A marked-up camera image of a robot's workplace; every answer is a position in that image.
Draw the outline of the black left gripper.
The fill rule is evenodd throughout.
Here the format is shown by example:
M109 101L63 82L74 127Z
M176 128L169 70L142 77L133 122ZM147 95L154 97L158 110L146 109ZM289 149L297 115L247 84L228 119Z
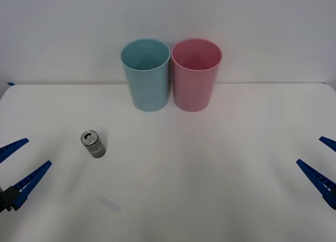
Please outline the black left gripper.
M0 148L0 163L9 158L14 152L20 149L23 145L27 144L29 139L24 138L6 146ZM19 181L13 186L10 186L6 190L1 188L1 212L5 209L10 211L14 209L17 211L24 202L28 199L28 195L37 186L39 181L46 174L48 169L51 167L52 162L48 160L38 169L33 171L31 174L26 176L24 179Z

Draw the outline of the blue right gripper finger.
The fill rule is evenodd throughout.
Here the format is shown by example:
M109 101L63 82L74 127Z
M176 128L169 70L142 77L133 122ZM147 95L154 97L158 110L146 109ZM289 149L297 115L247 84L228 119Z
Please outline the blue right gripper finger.
M333 151L336 151L336 141L326 138L324 136L321 136L319 138L319 141L322 142L323 144L325 144L326 146L328 146L330 149L332 149Z
M316 171L301 159L298 159L296 163L304 172L306 177L310 180L310 182L320 192L322 198L333 210L335 210L335 182Z

